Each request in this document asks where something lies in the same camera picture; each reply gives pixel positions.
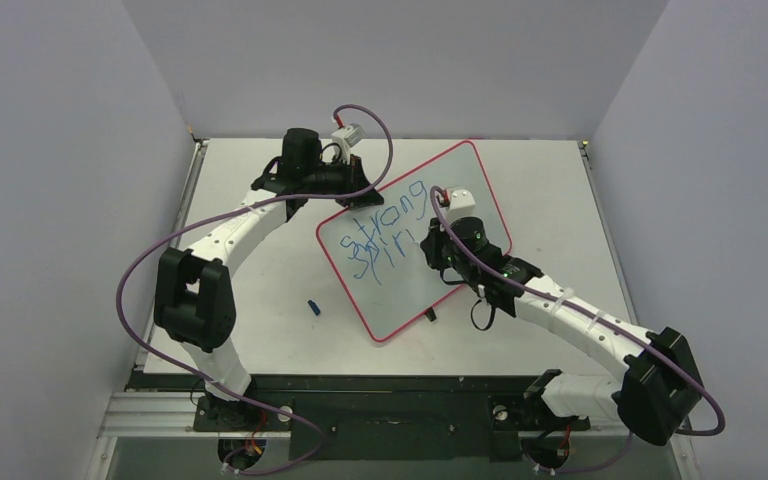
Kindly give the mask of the pink framed whiteboard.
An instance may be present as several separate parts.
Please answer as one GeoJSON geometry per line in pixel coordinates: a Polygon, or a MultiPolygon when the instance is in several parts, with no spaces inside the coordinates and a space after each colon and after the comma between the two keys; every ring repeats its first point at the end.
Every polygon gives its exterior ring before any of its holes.
{"type": "Polygon", "coordinates": [[[316,229],[317,240],[370,337],[384,342],[455,287],[429,268],[420,249],[434,212],[429,190],[461,187],[476,202],[490,241],[509,253],[512,239],[477,146],[464,140],[378,187],[384,202],[343,210],[316,229]]]}

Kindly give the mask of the blue marker cap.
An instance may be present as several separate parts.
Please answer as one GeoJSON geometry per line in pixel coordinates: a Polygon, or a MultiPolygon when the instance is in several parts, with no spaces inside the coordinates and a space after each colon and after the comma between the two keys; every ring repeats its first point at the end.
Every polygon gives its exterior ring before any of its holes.
{"type": "Polygon", "coordinates": [[[308,300],[307,304],[309,305],[314,315],[319,316],[321,314],[321,309],[313,300],[308,300]]]}

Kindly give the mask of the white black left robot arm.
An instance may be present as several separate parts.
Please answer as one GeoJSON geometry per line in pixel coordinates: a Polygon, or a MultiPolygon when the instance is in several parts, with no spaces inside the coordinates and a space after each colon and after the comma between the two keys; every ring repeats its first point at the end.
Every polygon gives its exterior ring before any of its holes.
{"type": "Polygon", "coordinates": [[[333,195],[337,204],[360,209],[382,204],[371,188],[359,156],[351,149],[365,136],[348,124],[331,136],[335,152],[319,135],[291,128],[240,207],[243,214],[213,228],[187,248],[166,249],[158,262],[154,323],[182,344],[195,367],[208,375],[206,410],[232,429],[245,430],[261,419],[258,402],[245,393],[254,381],[231,339],[236,307],[231,280],[236,269],[274,230],[306,204],[305,194],[333,195]]]}

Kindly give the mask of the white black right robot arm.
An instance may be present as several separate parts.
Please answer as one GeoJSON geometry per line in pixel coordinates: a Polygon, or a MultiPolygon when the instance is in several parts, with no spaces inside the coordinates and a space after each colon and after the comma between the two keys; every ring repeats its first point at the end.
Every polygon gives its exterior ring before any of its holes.
{"type": "Polygon", "coordinates": [[[420,243],[428,266],[453,270],[491,311],[541,327],[607,370],[586,377],[551,373],[524,400],[526,418],[548,427],[559,418],[600,417],[622,422],[641,440],[664,446],[685,434],[685,419],[704,384],[688,340],[630,324],[582,301],[529,262],[502,253],[483,222],[464,217],[445,229],[429,223],[420,243]]]}

